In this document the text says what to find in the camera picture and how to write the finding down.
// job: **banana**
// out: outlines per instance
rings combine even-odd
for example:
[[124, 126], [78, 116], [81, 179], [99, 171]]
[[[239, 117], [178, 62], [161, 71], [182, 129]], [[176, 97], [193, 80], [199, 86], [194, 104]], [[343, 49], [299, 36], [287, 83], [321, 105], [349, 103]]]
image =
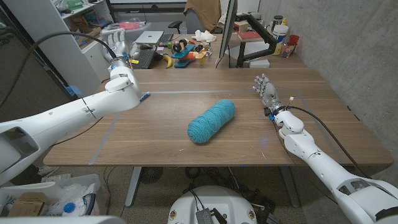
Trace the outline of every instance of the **banana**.
[[163, 59], [167, 61], [167, 67], [170, 68], [173, 65], [172, 58], [168, 55], [163, 55]]

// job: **keyboard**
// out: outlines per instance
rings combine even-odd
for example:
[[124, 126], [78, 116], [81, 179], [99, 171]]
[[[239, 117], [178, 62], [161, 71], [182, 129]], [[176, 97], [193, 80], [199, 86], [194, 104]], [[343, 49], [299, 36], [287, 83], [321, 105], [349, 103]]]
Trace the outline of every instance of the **keyboard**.
[[173, 38], [173, 33], [163, 33], [158, 41], [159, 47], [167, 47], [167, 42], [169, 42]]
[[138, 63], [133, 63], [133, 69], [148, 69], [154, 61], [154, 50], [140, 50]]

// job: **concrete wall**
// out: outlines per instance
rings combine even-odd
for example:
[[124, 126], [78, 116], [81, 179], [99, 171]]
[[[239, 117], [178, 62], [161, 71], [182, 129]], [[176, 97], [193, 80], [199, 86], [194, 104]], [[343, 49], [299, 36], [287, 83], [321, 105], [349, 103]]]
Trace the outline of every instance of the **concrete wall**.
[[[398, 1], [261, 0], [259, 12], [287, 18], [304, 63], [398, 161]], [[373, 177], [398, 186], [397, 168]]]

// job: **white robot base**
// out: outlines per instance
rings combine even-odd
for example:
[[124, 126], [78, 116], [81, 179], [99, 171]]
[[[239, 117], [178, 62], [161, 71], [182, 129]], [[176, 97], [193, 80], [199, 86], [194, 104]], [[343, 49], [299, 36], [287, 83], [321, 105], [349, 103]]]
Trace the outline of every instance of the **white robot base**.
[[[172, 205], [168, 224], [197, 224], [197, 207], [213, 210], [214, 208], [225, 218], [227, 223], [256, 224], [257, 219], [252, 205], [240, 194], [220, 186], [202, 186], [183, 194]], [[216, 216], [211, 216], [214, 224], [220, 223]]]

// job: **white container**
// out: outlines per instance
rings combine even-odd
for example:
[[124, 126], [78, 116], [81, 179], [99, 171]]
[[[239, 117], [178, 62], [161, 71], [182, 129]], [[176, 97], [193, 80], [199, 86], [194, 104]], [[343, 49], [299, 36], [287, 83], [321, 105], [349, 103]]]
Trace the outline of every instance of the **white container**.
[[276, 43], [276, 48], [275, 48], [275, 52], [273, 53], [273, 55], [280, 54], [280, 50], [282, 50], [282, 42], [286, 38], [287, 31], [289, 31], [289, 27], [285, 26], [285, 25], [276, 25], [274, 27], [274, 31], [272, 32], [272, 35], [275, 37], [277, 43]]

